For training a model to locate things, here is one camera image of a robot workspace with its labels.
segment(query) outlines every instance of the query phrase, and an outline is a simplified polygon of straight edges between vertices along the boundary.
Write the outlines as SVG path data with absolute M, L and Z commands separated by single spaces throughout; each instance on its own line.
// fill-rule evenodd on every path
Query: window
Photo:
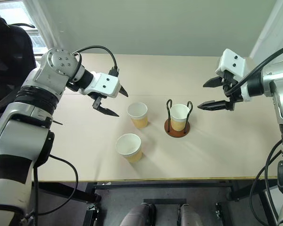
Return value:
M 22 1 L 0 2 L 0 17 L 5 19 L 7 24 L 25 23 L 36 27 Z M 32 40 L 34 54 L 43 54 L 48 50 L 37 28 L 26 26 L 22 26 L 22 28 Z

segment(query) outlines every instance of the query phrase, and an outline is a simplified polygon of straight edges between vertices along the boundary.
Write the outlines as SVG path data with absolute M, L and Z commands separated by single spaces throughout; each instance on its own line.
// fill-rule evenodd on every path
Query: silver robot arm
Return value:
M 52 114 L 69 87 L 93 98 L 93 108 L 118 116 L 100 106 L 101 99 L 128 96 L 118 79 L 118 69 L 109 74 L 90 73 L 81 65 L 81 55 L 52 48 L 42 56 L 41 66 L 30 72 L 13 103 L 0 118 L 0 225 L 17 225 L 27 213 L 33 167 L 44 164 L 54 133 Z
M 246 60 L 233 51 L 226 49 L 216 70 L 218 77 L 208 80 L 203 87 L 222 86 L 229 101 L 207 101 L 200 104 L 198 108 L 209 111 L 221 109 L 233 111 L 237 102 L 250 101 L 251 97 L 263 94 L 266 97 L 272 97 L 282 135 L 281 151 L 283 156 L 283 61 L 265 66 L 253 77 L 249 78 L 239 89 L 228 94 L 228 91 L 246 77 L 249 72 Z M 283 193 L 283 160 L 278 164 L 278 187 Z M 283 206 L 278 224 L 283 225 Z

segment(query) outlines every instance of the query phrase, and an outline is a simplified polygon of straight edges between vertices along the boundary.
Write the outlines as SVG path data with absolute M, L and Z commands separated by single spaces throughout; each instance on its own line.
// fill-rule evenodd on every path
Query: beige tabletop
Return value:
M 215 77 L 218 57 L 116 55 L 120 81 L 129 97 L 102 100 L 102 106 L 120 117 L 103 115 L 92 108 L 93 100 L 66 90 L 55 113 L 51 153 L 70 161 L 80 181 L 254 178 L 265 164 L 272 146 L 281 138 L 272 99 L 255 97 L 237 103 L 235 111 L 208 112 L 197 105 L 223 100 L 222 88 L 203 88 Z M 83 54 L 89 71 L 107 73 L 112 60 L 106 54 Z M 164 131 L 166 101 L 186 104 L 194 110 L 191 130 L 183 138 Z M 126 109 L 141 101 L 148 106 L 149 125 L 136 129 Z M 129 163 L 115 151 L 124 133 L 142 141 L 142 159 Z M 276 176 L 278 160 L 270 166 Z M 49 159 L 39 168 L 40 181 L 73 181 L 72 169 Z

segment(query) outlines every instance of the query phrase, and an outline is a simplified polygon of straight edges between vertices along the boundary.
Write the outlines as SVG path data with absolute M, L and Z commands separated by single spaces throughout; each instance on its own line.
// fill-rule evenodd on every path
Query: wooden coaster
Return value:
M 171 125 L 171 121 L 170 121 L 170 132 L 168 132 L 168 119 L 165 121 L 165 132 L 172 136 L 172 137 L 176 137 L 176 138 L 179 138 L 179 137 L 184 137 L 185 135 L 187 135 L 190 131 L 190 124 L 188 122 L 188 125 L 187 125 L 187 132 L 184 133 L 184 129 L 181 130 L 181 131 L 176 131 L 172 128 L 172 125 Z

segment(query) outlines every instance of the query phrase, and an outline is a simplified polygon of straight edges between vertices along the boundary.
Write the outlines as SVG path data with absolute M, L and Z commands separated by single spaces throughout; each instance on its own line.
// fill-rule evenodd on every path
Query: paper cup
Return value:
M 170 108 L 171 125 L 174 130 L 184 129 L 189 111 L 190 109 L 182 104 L 176 104 Z
M 137 162 L 142 157 L 141 144 L 142 141 L 138 135 L 127 133 L 117 140 L 116 150 L 129 162 Z
M 136 128 L 144 128 L 148 124 L 148 108 L 142 102 L 136 102 L 131 104 L 127 108 L 128 115 Z

